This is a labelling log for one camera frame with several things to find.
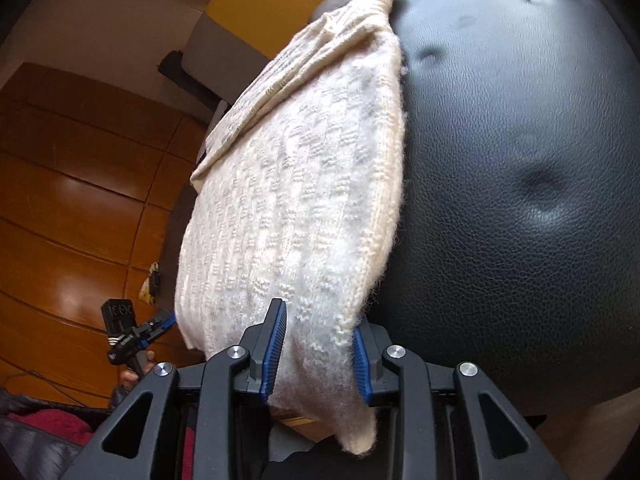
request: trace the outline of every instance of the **glossy tile floor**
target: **glossy tile floor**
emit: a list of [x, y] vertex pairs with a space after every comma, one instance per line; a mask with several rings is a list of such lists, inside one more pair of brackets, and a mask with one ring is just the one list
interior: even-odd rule
[[[100, 306], [137, 299], [164, 224], [204, 138], [183, 113], [130, 92], [33, 64], [0, 90], [0, 383], [37, 370], [65, 393], [105, 406]], [[154, 345], [178, 366], [199, 360], [177, 330]], [[73, 402], [34, 376], [13, 393]]]

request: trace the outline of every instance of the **triangular cutout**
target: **triangular cutout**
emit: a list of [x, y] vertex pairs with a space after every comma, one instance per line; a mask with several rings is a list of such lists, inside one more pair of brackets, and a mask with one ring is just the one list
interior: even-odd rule
[[526, 452], [529, 449], [526, 437], [495, 403], [493, 397], [489, 394], [479, 394], [478, 397], [494, 457], [501, 460]]
[[135, 458], [138, 455], [153, 398], [152, 394], [145, 393], [131, 405], [102, 442], [103, 451], [124, 458]]

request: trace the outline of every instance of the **knitted fabric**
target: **knitted fabric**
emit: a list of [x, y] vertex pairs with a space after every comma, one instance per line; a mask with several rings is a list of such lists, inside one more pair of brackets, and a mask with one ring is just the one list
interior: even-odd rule
[[398, 221], [402, 138], [393, 0], [353, 0], [298, 33], [207, 138], [175, 309], [207, 357], [287, 302], [270, 404], [322, 420], [368, 451], [353, 329]]

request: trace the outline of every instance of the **silver screw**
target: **silver screw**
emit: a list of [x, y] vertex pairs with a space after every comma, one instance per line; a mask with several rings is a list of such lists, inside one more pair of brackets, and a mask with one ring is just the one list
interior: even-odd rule
[[154, 373], [161, 377], [169, 375], [173, 371], [174, 366], [171, 363], [158, 363], [156, 366], [154, 366]]
[[462, 363], [460, 365], [460, 373], [467, 377], [473, 377], [478, 373], [478, 367], [473, 363]]
[[246, 350], [238, 345], [231, 346], [229, 347], [229, 350], [226, 351], [226, 355], [228, 355], [232, 359], [239, 359], [241, 357], [244, 357], [244, 354], [246, 354]]
[[386, 349], [386, 354], [393, 359], [404, 357], [406, 350], [400, 345], [391, 345]]

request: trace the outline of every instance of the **beige wall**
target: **beige wall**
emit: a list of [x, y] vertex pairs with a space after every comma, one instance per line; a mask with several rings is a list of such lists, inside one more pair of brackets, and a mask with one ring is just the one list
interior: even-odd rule
[[34, 0], [0, 47], [0, 86], [23, 61], [110, 83], [209, 120], [157, 71], [209, 0]]

